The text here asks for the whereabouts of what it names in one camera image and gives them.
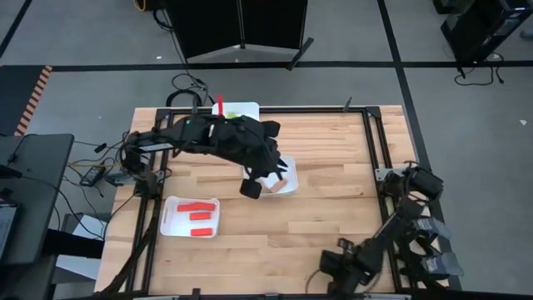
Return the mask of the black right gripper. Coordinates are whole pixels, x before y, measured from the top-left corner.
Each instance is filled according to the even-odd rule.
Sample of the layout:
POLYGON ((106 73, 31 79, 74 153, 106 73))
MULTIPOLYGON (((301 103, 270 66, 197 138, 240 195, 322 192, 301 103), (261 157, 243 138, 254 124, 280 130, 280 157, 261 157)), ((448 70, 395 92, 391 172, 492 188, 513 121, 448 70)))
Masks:
MULTIPOLYGON (((353 241, 343 237, 337 240, 337 246, 345 252, 352 252, 355 248, 353 241)), ((359 285, 369 283, 369 275, 360 262, 340 253, 323 250, 319 270, 332 277, 326 288, 331 297, 345 297, 344 292, 354 292, 359 285)))

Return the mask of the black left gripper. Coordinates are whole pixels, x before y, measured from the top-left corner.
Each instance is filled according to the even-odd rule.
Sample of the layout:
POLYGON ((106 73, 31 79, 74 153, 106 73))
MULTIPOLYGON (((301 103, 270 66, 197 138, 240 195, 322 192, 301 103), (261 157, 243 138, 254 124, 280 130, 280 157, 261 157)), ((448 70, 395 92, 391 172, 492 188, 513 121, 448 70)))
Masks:
POLYGON ((260 178, 261 183, 278 183, 288 165, 281 158, 275 139, 267 139, 261 146, 247 151, 245 173, 250 179, 260 178))

